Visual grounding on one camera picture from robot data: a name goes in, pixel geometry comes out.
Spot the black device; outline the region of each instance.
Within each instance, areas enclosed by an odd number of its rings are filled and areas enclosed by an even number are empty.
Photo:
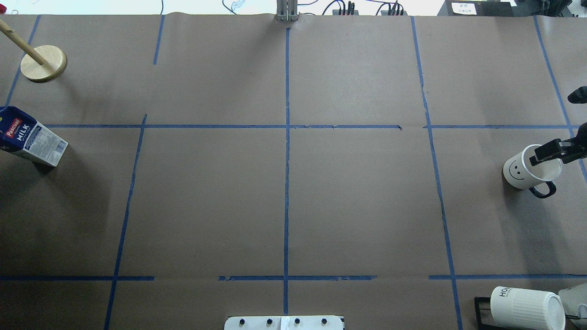
[[[573,17],[569,11],[568,5],[571,0],[514,0],[516,6],[511,6],[509,2],[490,1],[456,1],[445,0],[437,16],[467,16],[455,13],[452,10],[452,3],[455,4],[474,4],[475,14],[471,16],[509,16],[525,17],[534,15],[544,15],[551,17]]]
[[[453,4],[471,4],[475,6],[474,14],[460,14],[453,11]],[[438,16],[506,16],[512,17],[512,6],[509,2],[497,1],[453,1],[446,0],[438,12]]]
[[[587,86],[577,88],[567,99],[571,103],[587,103]],[[536,166],[543,161],[560,159],[564,164],[587,157],[587,123],[579,127],[577,136],[562,141],[554,139],[534,150],[535,156],[530,157],[530,164]]]

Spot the smiley face mug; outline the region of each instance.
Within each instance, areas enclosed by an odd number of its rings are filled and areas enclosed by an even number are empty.
[[[504,164],[504,177],[506,181],[518,189],[530,189],[538,198],[547,198],[556,193],[556,186],[552,182],[561,175],[562,161],[553,159],[542,162],[536,166],[530,163],[530,157],[534,156],[534,150],[540,144],[531,144],[522,152],[508,159]],[[542,194],[536,189],[541,183],[546,183],[549,192]]]

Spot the black metal stand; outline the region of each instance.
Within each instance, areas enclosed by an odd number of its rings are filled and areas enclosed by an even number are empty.
[[[479,304],[489,304],[491,298],[489,297],[475,297],[475,317],[477,318],[477,328],[479,330],[507,330],[507,328],[502,328],[496,325],[485,324],[481,320],[481,309],[479,308]]]

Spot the blue tape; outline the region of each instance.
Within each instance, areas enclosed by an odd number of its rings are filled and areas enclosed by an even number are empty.
[[[284,211],[284,315],[289,314],[289,31],[285,29],[285,211]]]
[[[283,281],[283,276],[219,276],[219,281]]]
[[[0,281],[112,281],[112,276],[0,276]],[[154,276],[123,276],[119,281],[154,281]]]
[[[138,124],[47,124],[48,129],[139,129]]]
[[[293,129],[399,129],[399,125],[292,125]]]
[[[35,32],[37,26],[39,26],[39,22],[41,21],[41,16],[37,15],[37,19],[35,20],[35,25],[31,31],[31,35],[29,36],[29,45],[33,42],[33,38],[35,37]],[[16,83],[18,82],[18,77],[21,76],[21,69],[20,66],[16,69],[16,75],[14,76],[14,80],[12,81],[12,86],[10,87],[10,92],[8,92],[8,97],[6,98],[6,103],[4,106],[10,105],[10,100],[12,99],[12,94],[14,93],[14,89],[16,88]]]
[[[540,48],[542,49],[542,55],[544,56],[544,61],[546,62],[546,68],[548,69],[548,74],[550,74],[552,85],[554,86],[554,91],[556,93],[556,98],[558,99],[558,104],[561,106],[562,115],[565,118],[566,126],[569,129],[569,133],[571,137],[573,136],[573,131],[571,130],[571,122],[569,121],[569,116],[566,114],[565,105],[562,102],[561,93],[558,89],[558,84],[556,83],[556,79],[554,78],[554,73],[552,73],[552,68],[550,65],[550,60],[548,60],[548,55],[546,54],[546,49],[544,48],[544,43],[542,42],[542,33],[540,33],[540,27],[538,26],[538,18],[534,15],[534,27],[536,28],[536,34],[538,35],[538,43],[540,43]]]
[[[566,129],[566,125],[427,125],[432,129]]]
[[[106,311],[106,320],[104,322],[104,330],[107,330],[110,326],[110,316],[112,315],[112,305],[114,304],[114,295],[116,293],[116,282],[118,281],[118,272],[120,269],[120,260],[122,259],[122,250],[124,247],[124,238],[126,237],[126,227],[129,222],[130,215],[130,202],[133,199],[134,182],[137,176],[137,164],[139,163],[139,155],[141,153],[141,145],[143,144],[143,135],[145,131],[145,122],[147,121],[147,115],[144,115],[143,122],[141,124],[141,132],[139,134],[139,142],[137,144],[137,153],[134,157],[133,175],[130,179],[129,196],[126,200],[126,210],[124,212],[124,221],[122,223],[122,231],[120,233],[120,242],[118,245],[118,254],[116,255],[116,263],[114,265],[114,276],[112,278],[112,287],[110,288],[110,299],[108,300],[108,309]]]
[[[161,36],[163,35],[163,23],[165,23],[165,15],[161,15],[161,23],[159,23],[159,35],[157,37],[157,46],[155,47],[153,65],[157,65],[157,58],[159,57],[159,47],[161,46]]]
[[[583,274],[486,274],[486,275],[455,275],[457,280],[540,280],[540,279],[583,279]],[[432,281],[451,280],[450,275],[428,276]]]
[[[450,248],[450,237],[448,235],[448,225],[446,222],[446,212],[444,209],[444,199],[442,196],[442,187],[440,185],[440,175],[438,173],[438,162],[436,160],[436,151],[434,149],[434,137],[432,135],[430,113],[428,110],[428,101],[426,100],[426,93],[424,92],[424,74],[422,72],[422,62],[420,59],[420,48],[418,47],[418,37],[416,34],[416,21],[411,16],[411,28],[414,36],[414,47],[416,48],[416,60],[418,63],[418,74],[420,75],[420,87],[422,89],[422,101],[424,103],[424,109],[426,111],[426,123],[428,127],[428,138],[430,142],[430,151],[432,152],[432,163],[434,165],[434,176],[436,177],[436,190],[440,199],[440,209],[442,211],[442,222],[444,227],[444,242],[446,245],[446,254],[448,258],[448,268],[450,270],[451,282],[453,286],[453,298],[454,298],[454,309],[457,315],[458,330],[463,330],[463,320],[461,318],[461,307],[458,301],[457,281],[454,276],[454,265],[453,265],[453,253]]]
[[[288,281],[371,281],[376,279],[375,275],[289,275]],[[218,281],[283,281],[283,276],[219,276]]]
[[[286,125],[149,124],[148,129],[285,129]]]
[[[375,275],[348,275],[348,276],[290,276],[291,281],[371,281]]]

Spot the white mug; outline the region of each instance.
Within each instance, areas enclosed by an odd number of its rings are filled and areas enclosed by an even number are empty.
[[[556,186],[552,182],[561,175],[562,161],[553,159],[543,161],[536,166],[532,166],[530,158],[535,155],[534,150],[541,146],[540,144],[531,144],[524,150],[505,162],[503,173],[506,181],[518,189],[530,189],[532,194],[538,198],[547,198],[556,193]],[[546,183],[549,192],[540,193],[535,187],[541,183]]]
[[[497,326],[514,329],[564,330],[566,319],[559,296],[548,291],[496,287],[491,316]]]
[[[563,289],[558,292],[562,305],[568,315],[578,316],[583,319],[572,319],[577,328],[587,330],[587,283],[576,287]]]

